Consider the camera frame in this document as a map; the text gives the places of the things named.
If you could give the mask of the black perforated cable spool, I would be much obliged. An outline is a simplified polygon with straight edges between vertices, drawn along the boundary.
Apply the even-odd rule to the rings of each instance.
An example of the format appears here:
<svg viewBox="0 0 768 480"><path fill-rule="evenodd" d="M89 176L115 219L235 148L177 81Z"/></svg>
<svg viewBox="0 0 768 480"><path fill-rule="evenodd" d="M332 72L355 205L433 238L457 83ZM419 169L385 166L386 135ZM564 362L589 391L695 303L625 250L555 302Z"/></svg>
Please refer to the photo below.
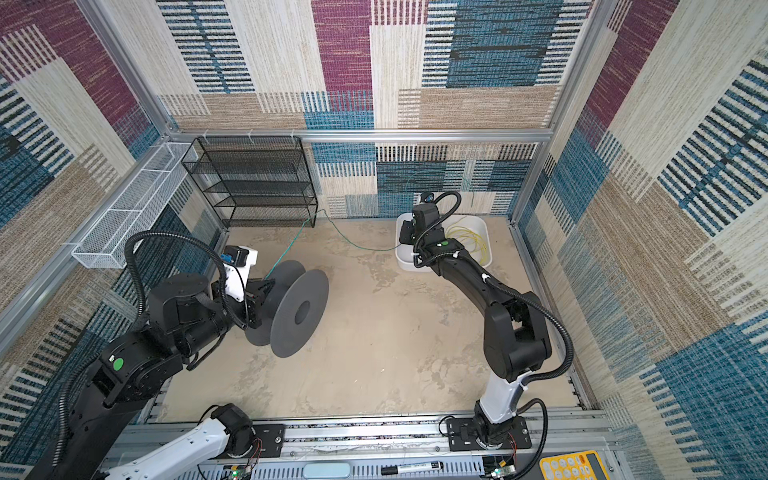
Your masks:
<svg viewBox="0 0 768 480"><path fill-rule="evenodd" d="M256 346L269 346L287 358L300 351L317 329L329 297L329 279L320 269L307 270L298 261L279 263L264 280L274 280L267 308L272 326L245 329L246 339Z"/></svg>

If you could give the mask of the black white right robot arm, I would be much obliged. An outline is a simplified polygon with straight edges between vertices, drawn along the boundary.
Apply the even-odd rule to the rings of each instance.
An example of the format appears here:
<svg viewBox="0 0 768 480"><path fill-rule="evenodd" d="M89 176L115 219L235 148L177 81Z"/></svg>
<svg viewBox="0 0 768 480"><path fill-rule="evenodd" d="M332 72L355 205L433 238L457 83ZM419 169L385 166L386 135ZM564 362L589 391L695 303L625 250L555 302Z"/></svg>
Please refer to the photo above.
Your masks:
<svg viewBox="0 0 768 480"><path fill-rule="evenodd" d="M475 404L472 428L480 447L494 449L513 430L528 385L561 371L541 370L552 355L547 327L551 315L538 297L504 285L459 240L445 235L443 224L460 204L457 191L422 194L412 219L403 223L399 241L412 248L415 268L428 268L452 283L483 316L483 352L491 375Z"/></svg>

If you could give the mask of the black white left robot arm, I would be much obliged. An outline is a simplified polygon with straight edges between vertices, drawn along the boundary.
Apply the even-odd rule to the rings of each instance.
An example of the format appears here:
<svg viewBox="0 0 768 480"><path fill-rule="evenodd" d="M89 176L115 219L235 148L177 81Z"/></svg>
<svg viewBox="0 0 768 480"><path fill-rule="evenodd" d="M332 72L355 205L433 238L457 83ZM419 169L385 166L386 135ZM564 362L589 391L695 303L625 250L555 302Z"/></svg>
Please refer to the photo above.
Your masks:
<svg viewBox="0 0 768 480"><path fill-rule="evenodd" d="M233 284L241 296L213 294L198 274L177 274L153 288L140 327L80 369L87 379L78 397L64 386L58 437L29 478L101 478L99 468L116 440L168 379L196 368L233 327L260 324L273 282L236 276Z"/></svg>

